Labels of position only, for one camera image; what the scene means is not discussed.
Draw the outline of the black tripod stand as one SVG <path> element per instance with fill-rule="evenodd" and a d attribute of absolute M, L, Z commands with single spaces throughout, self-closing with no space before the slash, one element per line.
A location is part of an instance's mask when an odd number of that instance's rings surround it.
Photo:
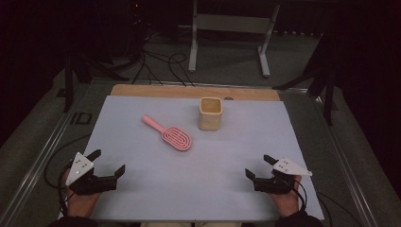
<path fill-rule="evenodd" d="M 336 78 L 336 48 L 331 47 L 330 43 L 336 38 L 333 29 L 338 12 L 337 9 L 332 9 L 324 14 L 326 26 L 302 74 L 295 79 L 272 87 L 273 90 L 285 91 L 310 79 L 311 83 L 306 91 L 310 96 L 319 97 L 322 92 L 325 92 L 323 117 L 329 126 L 333 125 L 331 112 Z"/>
<path fill-rule="evenodd" d="M 117 74 L 117 71 L 133 65 L 129 61 L 117 66 L 107 67 L 98 61 L 87 57 L 82 52 L 71 52 L 65 55 L 64 59 L 64 88 L 60 89 L 57 97 L 64 98 L 64 112 L 67 113 L 74 103 L 74 76 L 83 83 L 89 83 L 92 79 L 90 69 L 95 69 L 108 78 L 115 80 L 127 80 Z"/>

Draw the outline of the pale grey table sheet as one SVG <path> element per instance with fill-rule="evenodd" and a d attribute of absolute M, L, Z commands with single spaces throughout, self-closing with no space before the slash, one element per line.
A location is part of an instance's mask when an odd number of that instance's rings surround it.
<path fill-rule="evenodd" d="M 179 151 L 142 121 L 188 133 L 191 148 Z M 101 150 L 97 176 L 125 174 L 105 192 L 92 217 L 100 221 L 267 221 L 278 213 L 268 195 L 245 175 L 271 175 L 263 159 L 283 157 L 302 165 L 303 154 L 281 101 L 226 100 L 217 131 L 198 127 L 195 98 L 107 96 L 86 151 Z"/>

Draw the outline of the white metal stand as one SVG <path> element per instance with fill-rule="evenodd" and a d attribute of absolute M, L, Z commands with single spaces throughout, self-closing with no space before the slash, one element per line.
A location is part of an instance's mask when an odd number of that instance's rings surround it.
<path fill-rule="evenodd" d="M 214 30 L 226 32 L 243 32 L 264 34 L 264 42 L 257 48 L 262 76 L 270 77 L 270 68 L 267 58 L 267 49 L 274 29 L 276 18 L 280 10 L 279 4 L 274 4 L 269 18 L 246 17 L 234 15 L 215 15 L 198 12 L 199 0 L 193 0 L 192 9 L 192 43 L 189 54 L 188 71 L 193 73 L 197 69 L 198 31 Z"/>

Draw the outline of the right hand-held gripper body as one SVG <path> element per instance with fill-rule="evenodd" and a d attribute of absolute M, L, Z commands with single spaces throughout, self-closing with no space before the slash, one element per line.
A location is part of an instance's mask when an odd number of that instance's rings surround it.
<path fill-rule="evenodd" d="M 303 166 L 289 160 L 289 158 L 279 159 L 272 166 L 271 178 L 258 178 L 253 180 L 255 191 L 266 192 L 271 194 L 287 194 L 294 188 L 294 177 L 312 176 L 312 172 Z"/>

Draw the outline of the person's left hand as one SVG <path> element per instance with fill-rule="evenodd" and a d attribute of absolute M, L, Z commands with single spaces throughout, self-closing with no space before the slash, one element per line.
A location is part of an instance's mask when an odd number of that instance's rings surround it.
<path fill-rule="evenodd" d="M 77 195 L 70 188 L 66 189 L 67 201 L 67 216 L 68 217 L 81 217 L 89 218 L 100 197 L 100 193 L 93 195 Z"/>

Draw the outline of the person's right hand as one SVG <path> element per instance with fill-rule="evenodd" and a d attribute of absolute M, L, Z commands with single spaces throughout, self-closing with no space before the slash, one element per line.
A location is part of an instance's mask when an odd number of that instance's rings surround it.
<path fill-rule="evenodd" d="M 289 217 L 299 211 L 299 196 L 297 192 L 301 179 L 302 177 L 299 175 L 294 177 L 294 188 L 287 194 L 270 194 L 281 218 Z"/>

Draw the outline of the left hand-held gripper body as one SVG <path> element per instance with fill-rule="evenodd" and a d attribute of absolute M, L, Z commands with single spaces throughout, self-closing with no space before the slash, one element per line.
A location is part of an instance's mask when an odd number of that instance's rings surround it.
<path fill-rule="evenodd" d="M 117 179 L 112 176 L 97 177 L 94 161 L 78 152 L 71 162 L 65 185 L 78 195 L 93 195 L 115 190 Z"/>

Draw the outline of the pink hairbrush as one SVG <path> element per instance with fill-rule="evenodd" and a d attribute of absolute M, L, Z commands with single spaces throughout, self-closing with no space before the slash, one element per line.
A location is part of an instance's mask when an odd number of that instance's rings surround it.
<path fill-rule="evenodd" d="M 191 137 L 185 131 L 177 127 L 164 128 L 157 121 L 146 114 L 142 117 L 142 121 L 148 126 L 157 130 L 162 135 L 162 139 L 173 148 L 179 151 L 187 151 L 191 148 Z"/>

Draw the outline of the black floor bracket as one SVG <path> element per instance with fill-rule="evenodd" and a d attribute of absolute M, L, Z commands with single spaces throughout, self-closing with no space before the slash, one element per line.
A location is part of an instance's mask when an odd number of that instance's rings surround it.
<path fill-rule="evenodd" d="M 74 113 L 70 121 L 71 125 L 88 125 L 92 120 L 90 113 Z"/>

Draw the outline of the aluminium floor rail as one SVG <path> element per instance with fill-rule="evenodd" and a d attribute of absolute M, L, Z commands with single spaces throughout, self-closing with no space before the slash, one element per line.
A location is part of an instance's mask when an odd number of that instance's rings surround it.
<path fill-rule="evenodd" d="M 71 109 L 50 92 L 0 148 L 0 227 L 12 227 L 57 147 L 88 85 L 79 85 Z"/>
<path fill-rule="evenodd" d="M 329 141 L 334 147 L 334 156 L 336 157 L 337 163 L 339 165 L 341 174 L 347 184 L 347 187 L 350 191 L 353 202 L 357 208 L 358 214 L 360 216 L 362 225 L 364 227 L 377 227 L 377 222 L 375 220 L 375 216 L 366 201 L 365 195 L 361 190 L 361 187 L 357 181 L 357 177 L 354 174 L 353 169 L 351 168 L 343 147 L 340 144 L 340 139 L 336 135 L 332 126 L 329 126 L 323 116 L 323 102 L 320 97 L 312 96 L 310 100 L 313 103 L 315 111 L 318 113 L 318 119 L 323 125 L 323 128 L 326 131 L 326 134 L 329 137 Z"/>

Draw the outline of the beige square cup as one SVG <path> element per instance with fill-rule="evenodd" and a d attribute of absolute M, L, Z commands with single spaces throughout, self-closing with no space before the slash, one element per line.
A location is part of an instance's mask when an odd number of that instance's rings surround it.
<path fill-rule="evenodd" d="M 217 97 L 202 97 L 199 105 L 199 128 L 217 131 L 222 117 L 222 101 Z"/>

